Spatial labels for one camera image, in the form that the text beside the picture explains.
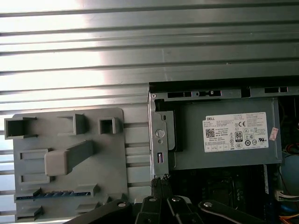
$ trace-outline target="metal bracket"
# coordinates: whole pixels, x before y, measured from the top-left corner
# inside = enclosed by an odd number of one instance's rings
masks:
[[[168,168],[168,139],[167,125],[163,116],[156,112],[156,94],[149,93],[148,114],[149,114],[149,144],[151,155],[152,179],[169,173]]]

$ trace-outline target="white label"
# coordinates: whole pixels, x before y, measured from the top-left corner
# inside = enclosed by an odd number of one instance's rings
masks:
[[[269,147],[265,112],[206,116],[202,126],[206,153]]]

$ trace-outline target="grey plastic bracket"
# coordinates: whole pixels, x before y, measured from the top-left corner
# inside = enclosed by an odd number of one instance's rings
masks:
[[[66,150],[56,150],[45,154],[45,173],[47,176],[67,175],[79,163],[93,154],[91,140],[76,144]]]
[[[71,116],[59,116],[58,118],[69,119],[73,123],[73,131],[69,133],[59,133],[58,136],[73,136],[84,134],[86,132],[85,116],[83,114],[74,114]]]
[[[36,117],[19,117],[4,119],[5,139],[24,139],[37,137],[30,133],[28,123],[36,120]]]
[[[17,222],[34,222],[43,213],[42,206],[24,208],[16,215]]]
[[[98,120],[99,134],[116,134],[119,132],[117,118],[100,118]]]
[[[99,206],[100,206],[99,203],[80,204],[80,205],[76,208],[76,212],[77,212],[77,213],[85,213],[85,212],[89,212],[89,211],[92,211],[92,210],[96,209],[96,208],[99,207]]]
[[[42,192],[42,189],[29,189],[29,190],[23,190],[19,193],[16,193],[14,196],[16,197],[34,197]]]
[[[25,150],[19,152],[19,159],[20,160],[38,160],[44,159],[45,154],[49,150],[46,149],[33,149],[33,150]]]
[[[50,183],[50,181],[51,181],[50,177],[46,176],[45,173],[24,174],[19,176],[19,183],[22,185],[43,184],[43,183]]]
[[[74,190],[74,193],[90,193],[90,196],[94,197],[99,189],[97,184],[81,184]]]

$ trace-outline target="orange wire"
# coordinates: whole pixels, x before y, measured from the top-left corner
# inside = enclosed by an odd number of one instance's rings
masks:
[[[279,216],[279,217],[281,217],[283,219],[290,219],[290,218],[294,218],[294,217],[297,217],[297,216],[299,216],[299,214],[295,214],[295,215],[292,215],[292,216]]]
[[[292,223],[290,223],[290,222],[284,220],[283,218],[280,218],[280,221],[282,221],[284,224],[292,224]]]

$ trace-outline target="ce mark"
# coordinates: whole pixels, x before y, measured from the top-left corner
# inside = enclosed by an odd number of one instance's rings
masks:
[[[243,125],[243,127],[245,127],[245,121],[244,121],[244,122],[239,122],[239,123],[238,123],[238,126],[239,126],[239,127],[242,127],[241,124]]]

